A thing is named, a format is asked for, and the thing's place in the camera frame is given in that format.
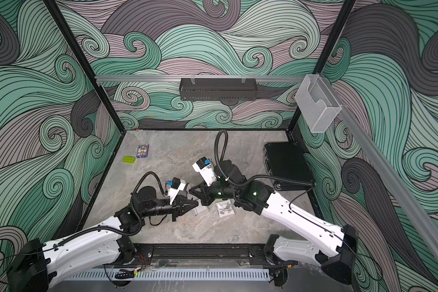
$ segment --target black cable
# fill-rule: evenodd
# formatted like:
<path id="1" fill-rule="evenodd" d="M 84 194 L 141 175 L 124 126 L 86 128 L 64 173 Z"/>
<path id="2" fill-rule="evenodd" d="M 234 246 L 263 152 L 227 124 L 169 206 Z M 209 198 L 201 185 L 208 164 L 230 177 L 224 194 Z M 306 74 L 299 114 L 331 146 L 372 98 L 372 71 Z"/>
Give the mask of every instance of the black cable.
<path id="1" fill-rule="evenodd" d="M 145 179 L 148 175 L 150 175 L 150 174 L 153 175 L 153 176 L 156 178 L 157 183 L 158 183 L 158 185 L 159 185 L 159 189 L 161 190 L 161 193 L 164 195 L 164 190 L 163 190 L 163 188 L 162 188 L 161 181 L 160 181 L 159 177 L 157 176 L 157 174 L 155 174 L 154 172 L 146 172 L 146 173 L 143 175 L 143 177 L 140 179 L 140 181 L 138 182 L 138 184 L 136 184 L 136 187 L 135 187 L 133 193 L 137 192 L 138 188 L 140 187 L 140 185 L 142 184 L 142 182 L 144 181 L 144 179 Z M 140 230 L 141 230 L 141 227 L 142 227 L 141 220 L 142 220 L 142 219 L 141 219 L 140 215 L 138 214 L 138 212 L 136 212 L 135 209 L 134 209 L 134 206 L 133 206 L 133 197 L 130 198 L 130 209 L 131 209 L 131 211 L 135 214 L 136 219 L 138 219 L 138 226 L 139 226 L 139 228 L 138 228 L 136 231 L 133 231 L 133 232 L 130 232 L 130 233 L 129 233 L 129 232 L 123 232 L 123 231 L 121 231 L 121 230 L 119 230 L 119 229 L 116 229 L 116 228 L 114 228 L 114 227 L 111 227 L 111 226 L 95 226 L 95 227 L 91 227 L 91 228 L 88 228 L 88 229 L 82 230 L 82 231 L 80 231 L 80 232 L 77 232 L 77 233 L 75 233 L 75 234 L 73 234 L 73 235 L 71 235 L 71 236 L 69 236 L 69 237 L 63 239 L 61 242 L 59 242 L 59 243 L 57 243 L 57 244 L 54 244 L 53 248 L 50 248 L 50 249 L 47 249 L 47 250 L 43 250 L 43 251 L 40 251 L 40 252 L 30 253 L 30 254 L 15 254 L 15 255 L 8 255 L 8 256 L 4 257 L 3 259 L 0 259 L 0 261 L 5 260 L 6 258 L 10 258 L 10 257 L 12 257 L 12 256 L 29 256 L 29 255 L 36 255 L 36 254 L 40 254 L 40 253 L 43 253 L 43 252 L 46 252 L 46 251 L 50 251 L 50 250 L 53 250 L 53 249 L 56 249 L 56 248 L 59 248 L 59 247 L 63 246 L 65 243 L 67 243 L 67 242 L 69 242 L 69 241 L 75 239 L 76 237 L 80 237 L 80 236 L 85 235 L 85 234 L 87 234 L 87 233 L 89 233 L 89 232 L 98 231 L 98 230 L 108 230 L 108 231 L 112 231 L 112 232 L 114 232 L 114 233 L 120 234 L 120 235 L 122 235 L 122 236 L 127 236 L 127 237 L 134 236 L 134 235 L 136 235 L 138 232 L 140 232 Z"/>
<path id="2" fill-rule="evenodd" d="M 164 189 L 162 189 L 162 184 L 161 184 L 161 180 L 159 179 L 159 177 L 157 176 L 157 174 L 155 174 L 154 172 L 146 172 L 142 178 L 140 178 L 140 181 L 138 182 L 138 184 L 136 184 L 136 187 L 133 190 L 133 193 L 138 192 L 138 188 L 140 187 L 140 185 L 143 183 L 144 179 L 148 176 L 148 175 L 152 175 L 156 178 L 157 180 L 157 184 L 159 185 L 159 189 L 161 190 L 162 195 L 164 195 Z"/>
<path id="3" fill-rule="evenodd" d="M 153 176 L 156 178 L 157 183 L 158 183 L 158 185 L 159 185 L 159 189 L 161 190 L 162 195 L 164 195 L 164 189 L 162 188 L 161 180 L 159 179 L 159 177 L 157 176 L 157 174 L 155 174 L 154 172 L 146 172 L 146 173 L 143 175 L 143 177 L 140 179 L 140 181 L 138 182 L 138 184 L 136 184 L 136 187 L 134 188 L 132 194 L 134 194 L 134 193 L 136 193 L 136 192 L 138 191 L 138 188 L 139 188 L 140 185 L 143 183 L 144 179 L 145 179 L 148 175 L 150 175 L 150 174 L 153 175 Z M 138 234 L 138 232 L 140 232 L 140 230 L 141 230 L 142 224 L 141 224 L 141 217 L 140 217 L 140 215 L 138 214 L 138 212 L 135 211 L 134 206 L 133 206 L 133 196 L 130 198 L 130 209 L 131 209 L 131 211 L 134 213 L 134 215 L 136 216 L 136 219 L 138 220 L 138 228 L 137 228 L 135 231 L 128 233 L 128 232 L 123 232 L 123 231 L 121 231 L 121 230 L 119 230 L 119 229 L 116 229 L 116 228 L 114 228 L 114 227 L 111 227 L 111 226 L 95 226 L 95 227 L 91 227 L 91 228 L 88 228 L 88 229 L 82 230 L 82 231 L 80 231 L 80 232 L 77 232 L 77 233 L 75 233 L 75 234 L 73 234 L 73 235 L 71 235 L 71 236 L 65 238 L 64 240 L 62 240 L 61 242 L 59 242 L 59 243 L 56 245 L 56 247 L 63 246 L 65 243 L 67 243 L 67 242 L 69 242 L 69 241 L 75 239 L 76 237 L 80 237 L 80 236 L 82 236 L 82 235 L 84 235 L 84 234 L 86 234 L 86 233 L 89 233 L 89 232 L 92 232 L 92 231 L 98 231 L 98 230 L 108 230 L 108 231 L 112 231 L 112 232 L 115 232 L 115 233 L 117 233 L 117 234 L 120 234 L 120 235 L 122 235 L 122 236 L 127 236 L 127 237 L 132 237 L 132 236 Z"/>
<path id="4" fill-rule="evenodd" d="M 364 254 L 359 254 L 359 253 L 355 252 L 355 251 L 354 251 L 354 250 L 353 250 L 353 249 L 347 244 L 347 242 L 345 242 L 343 239 L 341 239 L 339 236 L 337 236 L 337 235 L 335 235 L 335 234 L 334 234 L 334 236 L 337 237 L 338 239 L 340 239 L 343 243 L 345 243 L 346 246 L 350 249 L 350 251 L 356 256 L 356 259 L 359 260 L 360 265 L 362 266 L 362 269 L 367 273 L 368 277 L 370 277 L 372 280 L 377 281 L 377 282 L 383 280 L 383 269 L 381 268 L 380 264 L 379 264 L 379 263 L 378 263 L 373 257 L 368 256 L 368 255 L 364 255 Z M 368 272 L 368 268 L 367 268 L 367 266 L 366 266 L 365 263 L 359 258 L 359 256 L 364 256 L 364 257 L 367 257 L 367 258 L 373 260 L 373 263 L 374 263 L 375 266 L 376 266 L 375 269 L 378 268 L 379 271 L 380 271 L 380 277 L 379 277 L 379 278 L 374 278 L 372 275 L 370 275 L 370 273 Z"/>
<path id="5" fill-rule="evenodd" d="M 245 182 L 243 183 L 236 183 L 233 180 L 231 180 L 226 173 L 222 170 L 222 167 L 220 166 L 219 162 L 221 160 L 219 160 L 219 151 L 218 151 L 218 146 L 219 146 L 219 138 L 221 137 L 222 133 L 224 133 L 226 135 L 226 141 L 227 142 L 227 131 L 225 130 L 220 130 L 216 136 L 216 140 L 214 141 L 214 159 L 216 161 L 216 166 L 218 167 L 221 175 L 224 177 L 224 179 L 229 182 L 231 185 L 233 186 L 244 186 L 249 184 L 250 182 L 254 181 L 257 178 L 270 178 L 270 179 L 275 179 L 275 180 L 279 180 L 281 182 L 285 182 L 285 183 L 290 183 L 290 184 L 299 184 L 299 185 L 307 185 L 310 187 L 314 187 L 314 183 L 313 182 L 306 182 L 306 181 L 300 181 L 300 180 L 294 180 L 294 179 L 288 179 L 288 178 L 280 178 L 280 177 L 275 177 L 272 175 L 267 175 L 267 174 L 257 174 L 252 176 L 251 178 L 247 179 Z"/>
<path id="6" fill-rule="evenodd" d="M 329 233 L 332 233 L 330 230 L 328 230 L 328 229 L 324 228 L 323 226 L 321 226 L 321 225 L 319 225 L 319 224 L 317 224 L 317 223 L 311 221 L 310 219 L 308 219 L 308 218 L 302 216 L 301 214 L 295 212 L 294 210 L 292 210 L 292 212 L 295 213 L 295 214 L 297 214 L 298 216 L 302 217 L 303 219 L 305 219 L 305 220 L 307 220 L 307 221 L 309 221 L 309 222 L 315 224 L 316 226 L 320 227 L 321 229 L 323 229 L 323 230 L 325 230 L 325 231 L 327 231 L 327 232 L 329 232 Z M 383 279 L 383 270 L 382 270 L 380 264 L 379 264 L 374 258 L 372 258 L 371 256 L 364 255 L 364 254 L 356 253 L 356 252 L 350 247 L 350 245 L 348 245 L 347 242 L 345 242 L 342 238 L 340 238 L 340 237 L 337 236 L 336 234 L 334 234 L 334 236 L 337 237 L 339 240 L 341 240 L 342 243 L 345 243 L 345 244 L 346 244 L 346 246 L 350 249 L 350 251 L 356 256 L 356 259 L 358 259 L 358 260 L 360 261 L 361 266 L 362 266 L 362 269 L 368 274 L 368 276 L 369 276 L 371 279 L 373 279 L 374 281 L 381 281 L 381 280 Z M 359 256 L 365 256 L 365 257 L 367 257 L 367 258 L 373 260 L 373 262 L 375 263 L 375 265 L 379 268 L 379 271 L 380 271 L 380 277 L 379 277 L 379 278 L 374 278 L 374 277 L 372 277 L 372 276 L 370 275 L 370 273 L 368 272 L 367 266 L 366 266 L 365 263 L 359 258 Z"/>
<path id="7" fill-rule="evenodd" d="M 0 262 L 3 261 L 3 260 L 5 260 L 5 259 L 7 259 L 7 258 L 11 258 L 12 256 L 31 256 L 31 255 L 37 255 L 37 254 L 40 254 L 40 253 L 43 253 L 43 252 L 46 252 L 46 251 L 49 251 L 49 250 L 53 250 L 53 248 L 49 248 L 49 249 L 46 249 L 46 250 L 43 250 L 43 251 L 33 252 L 33 253 L 30 253 L 30 254 L 14 254 L 14 255 L 8 255 L 8 256 L 6 256 L 6 257 L 0 259 Z M 3 282 L 2 280 L 0 280 L 0 283 L 5 284 L 5 285 L 8 285 L 8 283 Z"/>
<path id="8" fill-rule="evenodd" d="M 162 221 L 164 221 L 164 219 L 167 217 L 167 214 L 161 219 L 161 221 L 158 224 L 152 224 L 151 223 L 151 216 L 149 217 L 149 224 L 151 224 L 151 226 L 159 226 L 161 225 Z"/>
<path id="9" fill-rule="evenodd" d="M 119 273 L 115 274 L 114 277 L 117 280 L 131 279 L 131 278 L 134 278 L 134 276 L 135 276 L 134 275 L 134 271 L 135 270 L 129 271 L 129 270 L 126 270 L 126 269 L 122 269 L 122 270 L 119 271 Z"/>
<path id="10" fill-rule="evenodd" d="M 112 279 L 109 277 L 109 274 L 107 274 L 107 270 L 105 269 L 105 265 L 107 265 L 107 264 L 104 264 L 104 265 L 103 265 L 103 266 L 104 266 L 104 272 L 105 272 L 105 275 L 106 275 L 107 278 L 109 279 L 110 283 L 114 284 L 115 287 L 118 287 L 118 285 L 117 285 L 116 283 L 114 283 L 114 282 L 112 281 Z"/>
<path id="11" fill-rule="evenodd" d="M 295 201 L 295 200 L 298 199 L 299 197 L 305 195 L 306 193 L 308 193 L 308 192 L 311 191 L 311 190 L 313 190 L 313 188 L 310 188 L 309 190 L 306 190 L 305 192 L 303 192 L 303 193 L 301 193 L 300 195 L 298 195 L 298 196 L 296 196 L 295 198 L 293 198 L 292 201 L 290 201 L 290 203 L 289 203 L 289 209 L 292 210 L 292 208 L 291 208 L 291 204 L 292 204 L 293 201 Z"/>
<path id="12" fill-rule="evenodd" d="M 224 131 L 224 130 L 221 130 L 221 131 L 223 131 L 222 133 L 224 133 L 224 146 L 222 147 L 222 154 L 220 156 L 220 161 L 224 160 L 224 155 L 226 154 L 227 142 L 229 141 L 229 133 L 227 131 Z"/>

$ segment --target black metal frame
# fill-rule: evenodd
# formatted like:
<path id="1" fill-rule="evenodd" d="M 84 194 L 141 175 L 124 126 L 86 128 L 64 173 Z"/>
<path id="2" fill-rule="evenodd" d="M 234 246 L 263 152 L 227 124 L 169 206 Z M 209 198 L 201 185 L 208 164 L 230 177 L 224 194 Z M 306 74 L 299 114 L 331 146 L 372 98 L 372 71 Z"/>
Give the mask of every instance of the black metal frame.
<path id="1" fill-rule="evenodd" d="M 176 265 L 182 260 L 222 261 L 235 260 L 238 265 L 260 265 L 263 268 L 281 268 L 287 263 L 271 265 L 266 260 L 263 243 L 134 243 L 138 255 L 147 264 L 159 262 L 161 265 Z M 130 265 L 143 265 L 143 259 L 135 257 Z"/>
<path id="2" fill-rule="evenodd" d="M 323 47 L 323 51 L 319 56 L 319 59 L 315 65 L 315 68 L 313 69 L 312 74 L 318 74 L 323 71 L 326 62 L 329 58 L 329 55 L 333 51 L 333 48 L 336 45 L 342 30 L 344 29 L 344 25 L 346 24 L 347 18 L 349 17 L 349 14 L 352 11 L 352 8 L 354 7 L 355 3 L 356 0 L 345 0 L 344 3 L 342 4 L 342 8 L 340 9 L 336 22 L 333 25 L 333 29 L 329 34 L 328 40 L 326 41 L 326 44 Z M 294 142 L 294 138 L 292 137 L 292 132 L 295 126 L 297 125 L 298 118 L 300 118 L 300 114 L 302 114 L 302 111 L 300 110 L 300 108 L 297 107 L 294 115 L 292 116 L 292 120 L 286 129 L 287 138 L 289 139 L 289 142 Z"/>
<path id="3" fill-rule="evenodd" d="M 86 220 L 89 217 L 89 213 L 91 212 L 91 209 L 94 205 L 94 202 L 96 201 L 96 198 L 99 195 L 99 192 L 102 188 L 102 184 L 104 183 L 105 177 L 107 176 L 107 173 L 109 173 L 110 167 L 112 166 L 112 163 L 115 159 L 115 156 L 117 155 L 117 152 L 120 148 L 120 145 L 122 144 L 124 137 L 125 137 L 125 132 L 123 132 L 120 135 L 119 140 L 118 140 L 117 144 L 115 145 L 115 148 L 113 149 L 112 155 L 110 156 L 110 159 L 109 159 L 107 165 L 105 166 L 104 172 L 102 173 L 102 176 L 99 179 L 98 185 L 96 186 L 96 189 L 94 190 L 94 194 L 92 195 L 91 200 L 89 201 L 88 207 L 86 207 L 86 210 L 84 211 L 84 214 L 82 215 L 79 224 L 76 226 L 75 232 L 81 231 L 84 224 L 86 223 Z"/>
<path id="4" fill-rule="evenodd" d="M 78 45 L 78 42 L 76 41 L 75 36 L 71 32 L 71 29 L 64 19 L 64 16 L 62 15 L 62 12 L 58 8 L 57 3 L 55 0 L 43 0 L 45 6 L 47 7 L 47 10 L 49 11 L 50 15 L 52 15 L 52 18 L 54 19 L 56 25 L 58 26 L 60 32 L 64 36 L 65 40 L 67 41 L 70 49 L 75 54 L 76 60 L 80 64 L 83 72 L 88 77 L 89 81 L 91 82 L 94 90 L 98 94 L 101 102 L 104 104 L 105 108 L 109 112 L 112 120 L 115 122 L 115 125 L 119 129 L 121 133 L 125 132 L 125 127 L 123 127 L 122 121 L 120 120 L 119 116 L 115 112 L 115 109 L 112 106 L 112 103 L 109 100 L 109 97 L 107 96 L 107 93 L 103 89 L 102 86 L 100 86 L 96 81 L 96 74 L 94 73 L 91 65 L 89 64 L 88 60 L 84 56 L 82 49 Z"/>
<path id="5" fill-rule="evenodd" d="M 285 128 L 272 128 L 272 129 L 262 129 L 262 128 L 202 128 L 202 129 L 184 129 L 184 128 L 137 128 L 135 130 L 145 130 L 145 131 L 287 131 Z"/>
<path id="6" fill-rule="evenodd" d="M 94 90 L 98 94 L 101 102 L 104 104 L 105 108 L 109 112 L 112 120 L 115 122 L 118 130 L 121 133 L 121 136 L 119 138 L 119 141 L 111 155 L 111 158 L 109 159 L 109 162 L 107 166 L 105 167 L 104 173 L 99 180 L 99 183 L 96 187 L 96 190 L 94 192 L 94 195 L 91 198 L 91 201 L 88 204 L 88 207 L 86 208 L 84 215 L 81 218 L 80 223 L 78 224 L 77 231 L 80 231 L 88 218 L 89 212 L 92 209 L 92 206 L 94 204 L 94 201 L 96 197 L 99 194 L 99 191 L 102 187 L 102 184 L 104 182 L 105 176 L 107 175 L 111 164 L 113 160 L 115 159 L 115 155 L 120 147 L 120 144 L 125 137 L 125 127 L 123 126 L 119 116 L 117 115 L 115 109 L 113 108 L 109 97 L 107 96 L 107 93 L 105 92 L 103 86 L 99 85 L 95 79 L 95 73 L 92 69 L 91 65 L 87 61 L 86 57 L 83 54 L 83 51 L 81 47 L 78 45 L 77 40 L 75 36 L 73 35 L 68 23 L 64 19 L 64 16 L 62 15 L 60 9 L 58 8 L 58 5 L 55 0 L 43 0 L 44 4 L 46 5 L 47 9 L 49 10 L 49 13 L 52 15 L 52 18 L 54 19 L 55 23 L 59 27 L 60 32 L 64 36 L 65 40 L 67 41 L 70 49 L 75 54 L 76 60 L 79 62 L 80 66 L 82 67 L 83 72 L 87 75 L 88 79 L 90 80 L 92 86 L 94 87 Z M 341 10 L 339 11 L 338 18 L 336 22 L 333 25 L 333 28 L 329 34 L 328 40 L 323 48 L 323 51 L 321 53 L 320 58 L 318 59 L 318 62 L 315 65 L 315 68 L 313 70 L 313 74 L 321 73 L 323 71 L 323 68 L 325 67 L 325 64 L 327 62 L 327 59 L 329 58 L 329 55 L 331 54 L 335 44 L 337 43 L 337 40 L 339 39 L 339 36 L 344 28 L 345 22 L 347 21 L 347 18 L 349 17 L 349 14 L 355 4 L 356 0 L 345 0 Z M 301 115 L 300 108 L 297 107 L 295 110 L 294 115 L 292 116 L 292 119 L 288 125 L 287 128 L 272 128 L 272 129 L 262 129 L 262 128 L 225 128 L 227 131 L 285 131 L 286 136 L 289 140 L 289 142 L 295 142 L 294 137 L 292 137 L 292 132 L 297 125 L 298 119 Z M 213 131 L 213 130 L 220 130 L 220 129 L 179 129 L 179 128 L 139 128 L 138 130 L 157 130 L 157 131 Z M 322 218 L 322 212 L 318 206 L 318 202 L 316 200 L 316 197 L 313 193 L 313 191 L 308 192 L 308 196 L 310 198 L 311 204 L 313 206 L 313 209 L 315 211 L 316 216 Z"/>

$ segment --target teal swirl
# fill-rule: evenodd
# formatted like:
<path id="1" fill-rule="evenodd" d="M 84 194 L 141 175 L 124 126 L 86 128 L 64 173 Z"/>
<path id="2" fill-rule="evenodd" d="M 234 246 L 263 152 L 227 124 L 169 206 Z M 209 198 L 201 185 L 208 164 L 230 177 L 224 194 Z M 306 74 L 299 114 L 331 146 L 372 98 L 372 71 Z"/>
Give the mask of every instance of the teal swirl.
<path id="1" fill-rule="evenodd" d="M 292 43 L 289 48 L 289 54 L 294 59 L 303 59 L 306 57 L 306 48 L 308 47 L 308 42 L 305 39 L 299 39 Z"/>
<path id="2" fill-rule="evenodd" d="M 256 57 L 256 54 L 263 55 L 264 62 L 267 62 L 267 64 L 263 64 L 262 66 L 264 67 L 273 66 L 273 56 L 271 55 L 271 52 L 264 47 L 255 47 L 246 51 L 245 55 L 243 56 L 243 64 L 249 68 L 256 67 L 259 63 L 259 59 Z"/>
<path id="3" fill-rule="evenodd" d="M 320 176 L 321 194 L 329 200 L 337 199 L 342 189 L 341 167 L 338 157 L 331 146 L 324 141 L 325 135 L 323 133 L 316 136 L 311 135 L 312 133 L 310 133 L 303 117 L 298 120 L 298 126 L 310 155 L 325 167 L 325 173 L 329 172 L 324 177 Z"/>
<path id="4" fill-rule="evenodd" d="M 372 256 L 370 254 L 370 251 L 368 248 L 363 244 L 361 240 L 357 242 L 357 253 L 366 255 L 366 256 Z M 365 257 L 365 256 L 359 256 L 357 257 L 357 260 L 354 264 L 354 276 L 357 279 L 357 283 L 360 287 L 360 290 L 363 292 L 381 292 L 382 290 L 379 287 L 379 282 L 374 281 L 370 276 L 372 277 L 379 277 L 377 276 L 379 272 L 377 271 L 373 260 Z"/>
<path id="5" fill-rule="evenodd" d="M 164 108 L 150 106 L 144 111 L 127 111 L 136 120 L 143 118 L 152 118 L 158 120 L 180 120 L 187 117 L 193 111 L 191 101 L 183 101 L 180 96 L 176 96 L 170 102 L 175 110 L 166 110 Z"/>
<path id="6" fill-rule="evenodd" d="M 428 111 L 421 110 L 426 100 L 409 90 L 405 74 L 392 59 L 379 54 L 360 54 L 351 58 L 341 78 L 362 98 L 370 119 L 373 140 L 399 173 L 428 213 L 438 212 L 438 189 L 435 194 L 419 189 L 412 179 L 418 175 L 417 164 L 408 166 L 403 158 L 406 146 L 431 150 L 432 164 L 438 166 L 438 122 Z"/>
<path id="7" fill-rule="evenodd" d="M 338 144 L 347 141 L 347 133 L 350 132 L 347 129 L 347 125 L 344 121 L 341 121 L 336 128 L 334 128 L 334 121 L 331 123 L 329 128 L 326 130 L 326 136 L 328 138 L 328 143 L 334 150 L 334 153 L 343 159 L 349 159 L 355 157 L 360 152 L 359 143 L 354 138 L 350 138 L 351 144 L 349 148 L 341 148 Z"/>
<path id="8" fill-rule="evenodd" d="M 305 144 L 311 148 L 318 148 L 323 144 L 325 139 L 324 133 L 312 133 L 305 122 L 305 119 L 298 119 L 298 127 L 305 141 Z"/>
<path id="9" fill-rule="evenodd" d="M 58 134 L 52 134 L 49 136 L 49 132 L 54 128 L 63 128 L 66 130 L 66 126 L 68 124 L 68 121 L 64 119 L 61 116 L 52 116 L 46 119 L 42 124 L 41 128 L 39 130 L 39 138 L 41 140 L 41 144 L 49 152 L 55 152 L 62 147 L 63 139 Z M 70 143 L 71 146 L 73 146 L 73 139 L 74 137 L 65 137 L 66 138 L 66 144 Z"/>
<path id="10" fill-rule="evenodd" d="M 333 212 L 331 211 L 331 202 L 325 196 L 325 190 L 323 187 L 323 180 L 326 177 L 331 176 L 331 172 L 319 163 L 313 156 L 309 153 L 304 153 L 305 161 L 307 161 L 311 174 L 315 179 L 315 196 L 318 201 L 318 205 L 321 209 L 321 212 L 325 215 L 325 220 L 328 222 L 334 223 Z"/>
<path id="11" fill-rule="evenodd" d="M 311 74 L 315 68 L 318 59 L 302 59 L 287 62 L 275 68 L 269 73 L 269 75 L 286 75 L 286 76 L 304 76 Z M 260 85 L 268 87 L 288 87 L 293 86 L 295 83 L 272 83 L 262 82 Z"/>
<path id="12" fill-rule="evenodd" d="M 298 0 L 262 0 L 250 7 L 231 28 L 219 31 L 239 57 L 254 47 L 271 48 L 298 38 L 291 55 L 308 57 L 318 46 L 319 28 L 311 11 Z"/>
<path id="13" fill-rule="evenodd" d="M 189 121 L 185 128 L 223 128 L 224 124 L 230 122 L 232 112 L 223 110 L 212 110 L 207 114 Z"/>
<path id="14" fill-rule="evenodd" d="M 346 38 L 340 38 L 338 43 L 333 49 L 331 53 L 333 56 L 336 56 L 336 53 L 339 49 L 343 50 L 342 59 L 337 64 L 332 64 L 331 62 L 327 62 L 324 75 L 330 82 L 336 82 L 339 80 L 344 73 L 346 73 L 347 68 L 350 63 L 350 43 Z"/>
<path id="15" fill-rule="evenodd" d="M 87 165 L 94 158 L 100 158 L 103 154 L 104 145 L 99 137 L 90 135 L 76 142 L 71 149 L 64 168 L 68 170 L 74 181 L 73 193 L 78 194 L 81 186 L 82 176 L 85 171 L 89 171 Z"/>
<path id="16" fill-rule="evenodd" d="M 320 176 L 321 194 L 328 200 L 337 199 L 342 189 L 340 164 L 337 156 L 326 142 L 323 142 L 318 149 L 309 148 L 309 151 L 312 157 L 325 167 L 324 176 Z"/>
<path id="17" fill-rule="evenodd" d="M 116 132 L 117 134 L 113 134 L 115 136 L 114 139 L 111 139 L 110 142 L 104 147 L 104 150 L 102 151 L 102 155 L 99 158 L 94 158 L 94 156 L 86 155 L 86 170 L 83 173 L 82 179 L 81 179 L 81 187 L 80 187 L 80 194 L 81 199 L 84 203 L 88 204 L 89 201 L 91 201 L 91 194 L 89 193 L 89 185 L 92 181 L 92 179 L 97 176 L 99 173 L 103 172 L 107 161 L 109 161 L 110 157 L 112 156 L 113 149 L 115 148 L 118 137 L 120 137 L 120 132 L 117 130 L 117 128 L 113 128 L 113 132 Z"/>
<path id="18" fill-rule="evenodd" d="M 180 25 L 172 28 L 160 35 L 156 43 L 161 50 L 162 60 L 193 58 L 211 64 L 228 75 L 266 75 L 272 67 L 272 55 L 269 50 L 252 50 L 264 55 L 264 64 L 257 68 L 247 66 L 250 59 L 242 62 L 224 38 L 217 32 L 199 25 Z"/>
<path id="19" fill-rule="evenodd" d="M 49 172 L 44 179 L 43 194 L 55 200 L 54 205 L 38 220 L 28 233 L 29 238 L 50 239 L 57 231 L 73 203 L 73 177 L 63 168 Z"/>
<path id="20" fill-rule="evenodd" d="M 69 55 L 59 55 L 55 60 L 55 73 L 64 83 L 78 82 L 84 83 L 84 75 L 78 63 Z M 75 93 L 79 93 L 80 88 L 75 88 Z"/>
<path id="21" fill-rule="evenodd" d="M 419 30 L 419 54 L 427 42 L 438 31 L 438 0 L 382 0 L 407 12 L 415 21 Z"/>
<path id="22" fill-rule="evenodd" d="M 59 8 L 75 37 L 85 37 L 81 46 L 89 55 L 95 58 L 109 55 L 109 42 L 99 29 L 73 10 L 62 5 Z"/>
<path id="23" fill-rule="evenodd" d="M 108 57 L 93 61 L 91 67 L 97 75 L 101 74 L 133 74 L 143 69 L 155 69 L 161 61 L 161 51 L 155 42 L 139 32 L 130 32 L 124 38 L 127 49 L 134 48 L 133 42 L 141 41 L 146 46 L 146 53 L 139 58 Z M 105 86 L 114 86 L 112 82 Z"/>
<path id="24" fill-rule="evenodd" d="M 416 148 L 407 151 L 403 155 L 403 169 L 407 176 L 416 181 L 427 181 L 431 178 L 431 172 L 424 169 L 426 163 L 434 164 L 438 167 L 438 151 L 428 148 Z M 426 192 L 419 190 L 410 184 L 411 191 L 427 213 L 438 213 L 438 188 Z"/>
<path id="25" fill-rule="evenodd" d="M 125 112 L 117 112 L 120 120 L 122 121 L 123 127 L 128 130 L 134 130 L 139 126 L 138 120 Z"/>
<path id="26" fill-rule="evenodd" d="M 66 142 L 49 136 L 49 131 L 60 128 Z M 0 226 L 6 225 L 21 199 L 49 172 L 61 165 L 69 155 L 74 133 L 70 123 L 61 116 L 51 116 L 41 125 L 41 142 L 50 154 L 38 156 L 0 169 Z"/>
<path id="27" fill-rule="evenodd" d="M 66 52 L 68 45 L 44 2 L 25 1 L 19 10 L 17 21 L 19 56 L 13 65 L 55 78 L 55 60 Z"/>
<path id="28" fill-rule="evenodd" d="M 66 61 L 76 65 L 74 60 Z M 84 93 L 84 76 L 79 67 L 74 69 L 74 78 L 61 82 L 34 70 L 0 66 L 0 128 L 10 117 L 33 108 L 78 100 Z M 69 69 L 59 69 L 60 76 L 65 80 L 68 80 L 69 72 Z"/>
<path id="29" fill-rule="evenodd" d="M 278 128 L 283 121 L 283 117 L 275 112 L 262 112 L 254 114 L 243 120 L 234 120 L 234 124 L 243 128 L 263 128 L 272 129 Z"/>

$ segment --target wave pattern wallpaper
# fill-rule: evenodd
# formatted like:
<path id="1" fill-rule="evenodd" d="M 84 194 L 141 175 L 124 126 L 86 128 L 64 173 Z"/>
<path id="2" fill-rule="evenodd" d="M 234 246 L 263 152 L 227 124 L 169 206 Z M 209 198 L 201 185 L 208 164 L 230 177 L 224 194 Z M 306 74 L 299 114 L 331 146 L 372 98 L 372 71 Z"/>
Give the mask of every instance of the wave pattern wallpaper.
<path id="1" fill-rule="evenodd" d="M 119 136 L 44 3 L 0 0 L 0 259 L 75 231 Z"/>
<path id="2" fill-rule="evenodd" d="M 438 0 L 383 0 L 353 11 L 323 74 L 438 226 Z M 438 291 L 438 263 L 344 121 L 299 128 L 325 219 L 354 225 L 360 291 Z"/>
<path id="3" fill-rule="evenodd" d="M 343 0 L 57 0 L 96 75 L 304 75 Z M 363 0 L 359 7 L 375 3 Z M 182 101 L 178 83 L 105 83 L 131 128 L 286 128 L 299 84 L 258 100 Z"/>

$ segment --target transparent plastic container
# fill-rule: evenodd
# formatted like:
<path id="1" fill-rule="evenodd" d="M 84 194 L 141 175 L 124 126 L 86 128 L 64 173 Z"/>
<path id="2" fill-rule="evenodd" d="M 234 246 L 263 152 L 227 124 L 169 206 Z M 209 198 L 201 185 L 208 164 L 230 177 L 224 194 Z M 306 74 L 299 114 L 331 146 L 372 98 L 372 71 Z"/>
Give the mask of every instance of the transparent plastic container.
<path id="1" fill-rule="evenodd" d="M 320 75 L 306 75 L 295 100 L 312 133 L 325 132 L 341 110 L 331 83 Z"/>

